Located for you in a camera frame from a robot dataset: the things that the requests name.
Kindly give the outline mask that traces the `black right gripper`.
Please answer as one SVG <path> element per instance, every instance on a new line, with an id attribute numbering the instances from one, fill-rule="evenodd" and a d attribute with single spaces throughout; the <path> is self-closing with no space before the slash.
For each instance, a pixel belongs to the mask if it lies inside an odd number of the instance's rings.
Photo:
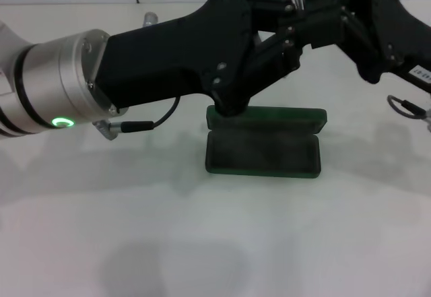
<path id="1" fill-rule="evenodd" d="M 363 0 L 305 0 L 305 5 L 357 1 Z M 429 92 L 430 26 L 410 14 L 400 0 L 372 0 L 372 25 L 376 36 L 340 6 L 308 11 L 295 21 L 295 47 L 335 45 L 360 75 L 392 73 Z"/>

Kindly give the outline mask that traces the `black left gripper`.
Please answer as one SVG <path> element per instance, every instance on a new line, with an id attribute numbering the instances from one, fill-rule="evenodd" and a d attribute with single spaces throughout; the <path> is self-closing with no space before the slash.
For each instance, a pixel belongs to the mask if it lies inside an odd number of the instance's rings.
<path id="1" fill-rule="evenodd" d="M 95 83 L 117 108 L 203 94 L 222 114 L 238 114 L 300 66 L 295 36 L 279 31 L 252 47 L 248 2 L 207 0 L 184 17 L 111 36 Z"/>

